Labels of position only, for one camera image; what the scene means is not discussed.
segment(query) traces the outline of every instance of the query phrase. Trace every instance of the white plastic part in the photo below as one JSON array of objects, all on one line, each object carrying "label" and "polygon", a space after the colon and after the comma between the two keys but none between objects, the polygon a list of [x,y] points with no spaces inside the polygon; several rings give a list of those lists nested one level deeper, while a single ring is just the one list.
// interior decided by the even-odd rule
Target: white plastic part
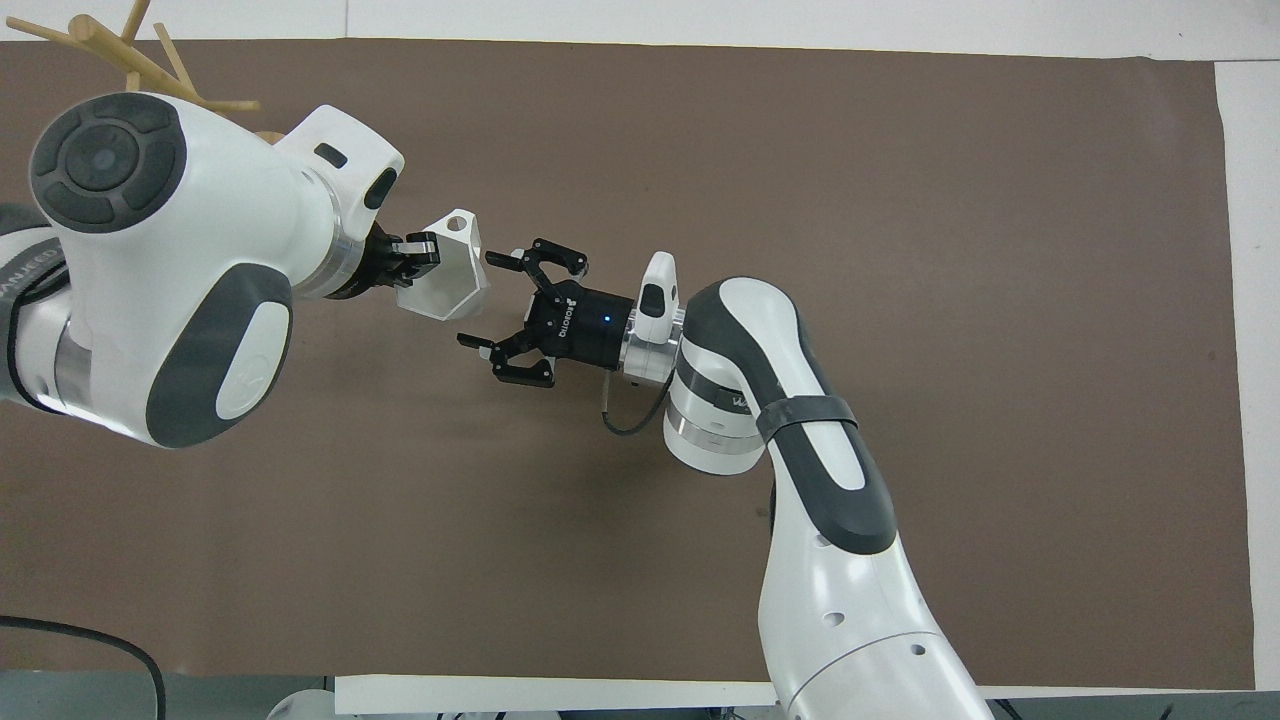
[{"label": "white plastic part", "polygon": [[[342,160],[335,164],[317,154],[321,145],[335,150]],[[383,173],[392,172],[399,177],[404,170],[404,156],[392,143],[330,105],[320,105],[312,110],[274,147],[324,179],[338,204],[342,234],[357,242],[369,237],[369,229],[381,208],[380,200],[375,208],[369,208],[365,195]]]},{"label": "white plastic part", "polygon": [[424,232],[435,233],[440,265],[412,286],[396,288],[396,304],[436,320],[458,320],[480,313],[489,296],[489,278],[480,259],[475,213],[454,210]]},{"label": "white plastic part", "polygon": [[178,113],[187,158],[169,200],[110,233],[55,227],[70,268],[70,338],[92,352],[86,415],[155,443],[148,388],[206,293],[253,263],[297,284],[325,258],[334,202],[316,173],[209,110],[155,95]]},{"label": "white plastic part", "polygon": [[916,587],[901,539],[870,556],[828,543],[774,443],[769,455],[777,505],[759,625],[785,716],[991,720]]},{"label": "white plastic part", "polygon": [[[732,278],[721,283],[719,296],[724,307],[764,351],[783,395],[826,395],[800,347],[796,309],[786,293],[755,278]],[[753,405],[751,411],[759,414],[760,409]],[[858,489],[867,484],[861,464],[841,423],[805,423],[801,427],[827,473],[840,487]]]},{"label": "white plastic part", "polygon": [[685,465],[713,475],[739,475],[764,455],[751,415],[716,407],[694,395],[678,375],[668,392],[662,438]]},{"label": "white plastic part", "polygon": [[271,389],[289,340],[289,309],[264,302],[253,311],[241,345],[218,391],[215,411],[223,420],[248,413]]},{"label": "white plastic part", "polygon": [[[645,305],[660,301],[660,313],[649,315]],[[635,336],[645,342],[663,343],[671,337],[671,322],[680,307],[680,293],[676,288],[676,259],[671,252],[654,252],[640,282],[640,295],[636,300]]]},{"label": "white plastic part", "polygon": [[[733,278],[719,300],[763,350],[783,395],[826,395],[800,345],[795,306],[762,281]],[[758,418],[760,404],[732,361],[686,336],[685,360],[708,380],[741,391]],[[714,415],[672,384],[672,407],[698,423]],[[823,466],[846,489],[865,486],[861,465],[840,423],[803,425]],[[694,452],[664,425],[668,448],[695,468],[714,471],[731,459]],[[877,555],[846,552],[823,538],[809,519],[790,469],[768,445],[777,487],[769,561],[760,593],[759,626],[769,678],[785,717],[828,720],[991,720],[955,651],[929,612],[900,539]]]},{"label": "white plastic part", "polygon": [[282,700],[268,714],[266,720],[347,720],[358,715],[338,715],[334,694],[329,691],[298,691]]}]

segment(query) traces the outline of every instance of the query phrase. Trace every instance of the dark gray circular cap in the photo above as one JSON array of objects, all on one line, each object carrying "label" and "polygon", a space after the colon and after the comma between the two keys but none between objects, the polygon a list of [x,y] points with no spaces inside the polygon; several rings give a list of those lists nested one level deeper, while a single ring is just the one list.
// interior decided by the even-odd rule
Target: dark gray circular cap
[{"label": "dark gray circular cap", "polygon": [[81,102],[45,129],[31,155],[31,190],[56,223],[115,232],[164,206],[186,160],[173,105],[116,92]]}]

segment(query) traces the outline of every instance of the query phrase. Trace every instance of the wooden dowel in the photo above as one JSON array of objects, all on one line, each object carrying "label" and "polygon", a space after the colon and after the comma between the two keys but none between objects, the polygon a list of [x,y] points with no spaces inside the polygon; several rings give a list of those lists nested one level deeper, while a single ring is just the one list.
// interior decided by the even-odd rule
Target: wooden dowel
[{"label": "wooden dowel", "polygon": [[173,95],[174,97],[182,97],[189,102],[202,102],[195,90],[182,85],[178,82],[178,78],[166,73],[164,68],[152,63],[150,58],[125,45],[114,32],[93,18],[76,15],[67,26],[67,31],[72,36],[72,40],[88,47],[123,72],[137,72],[148,87],[166,95]]},{"label": "wooden dowel", "polygon": [[44,37],[45,40],[51,40],[51,41],[54,41],[54,42],[56,42],[59,45],[65,45],[68,47],[74,47],[77,50],[87,50],[86,47],[82,47],[78,42],[76,42],[74,40],[72,40],[72,36],[67,35],[65,32],[58,32],[56,29],[50,29],[50,28],[47,28],[45,26],[37,26],[36,23],[28,23],[27,20],[23,20],[23,19],[19,19],[19,18],[14,18],[12,15],[8,17],[8,18],[5,18],[4,24],[12,27],[13,29],[15,29],[18,32],[26,32],[27,35],[35,35],[36,37]]},{"label": "wooden dowel", "polygon": [[191,82],[191,74],[187,73],[187,65],[182,64],[182,56],[178,55],[178,47],[173,44],[173,38],[169,37],[169,31],[165,29],[164,23],[156,23],[155,28],[156,37],[160,38],[160,45],[164,46],[164,54],[169,58],[169,64],[173,65],[173,72],[178,74],[178,82],[195,92],[196,86]]},{"label": "wooden dowel", "polygon": [[128,45],[133,46],[133,41],[138,38],[138,28],[142,27],[142,17],[147,14],[147,6],[151,5],[151,0],[134,0],[133,9],[129,10],[129,19],[124,20],[124,29],[120,31],[120,40]]},{"label": "wooden dowel", "polygon": [[257,100],[201,100],[200,105],[215,113],[244,113],[262,109]]}]

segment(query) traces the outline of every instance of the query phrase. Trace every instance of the gray floor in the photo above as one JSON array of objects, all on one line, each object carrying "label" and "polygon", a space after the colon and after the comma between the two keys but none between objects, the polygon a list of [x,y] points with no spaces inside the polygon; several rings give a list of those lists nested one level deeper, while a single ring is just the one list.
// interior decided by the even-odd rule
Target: gray floor
[{"label": "gray floor", "polygon": [[[165,675],[172,720],[265,720],[285,696],[320,688],[315,676],[189,678]],[[142,673],[0,671],[0,720],[150,720],[151,680]],[[1014,701],[1023,720],[1274,720],[1280,692],[1041,698]],[[997,720],[1009,715],[993,707]],[[777,720],[773,707],[739,708],[746,720]],[[575,712],[572,720],[701,720],[705,711]]]}]

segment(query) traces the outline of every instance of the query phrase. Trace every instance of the brown mat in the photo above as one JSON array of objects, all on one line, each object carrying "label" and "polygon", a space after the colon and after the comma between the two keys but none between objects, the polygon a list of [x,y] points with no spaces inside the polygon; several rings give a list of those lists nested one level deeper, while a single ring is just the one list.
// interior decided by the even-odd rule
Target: brown mat
[{"label": "brown mat", "polygon": [[[188,42],[253,129],[319,102],[408,168],[383,224],[454,206],[634,293],[788,290],[984,684],[1252,688],[1222,133],[1208,64],[416,41]],[[118,87],[0,44],[0,197]],[[600,373],[499,386],[385,292],[300,311],[275,395],[164,452],[0,407],[0,610],[200,674],[763,680],[765,464],[684,469],[599,423]],[[623,393],[622,419],[650,395]],[[9,632],[0,666],[106,662]]]}]

